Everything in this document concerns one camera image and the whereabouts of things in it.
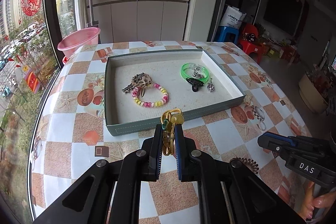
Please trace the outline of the right hand on handle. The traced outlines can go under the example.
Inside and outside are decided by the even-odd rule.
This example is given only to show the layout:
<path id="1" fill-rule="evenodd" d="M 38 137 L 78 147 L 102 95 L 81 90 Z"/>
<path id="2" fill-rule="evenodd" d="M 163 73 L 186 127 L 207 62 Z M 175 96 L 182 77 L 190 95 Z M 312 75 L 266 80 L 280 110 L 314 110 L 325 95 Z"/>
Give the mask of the right hand on handle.
<path id="1" fill-rule="evenodd" d="M 301 209 L 298 212 L 299 216 L 304 220 L 312 219 L 314 209 L 329 209 L 335 202 L 335 192 L 330 192 L 314 198 L 313 188 L 314 182 L 310 181 L 307 186 Z"/>

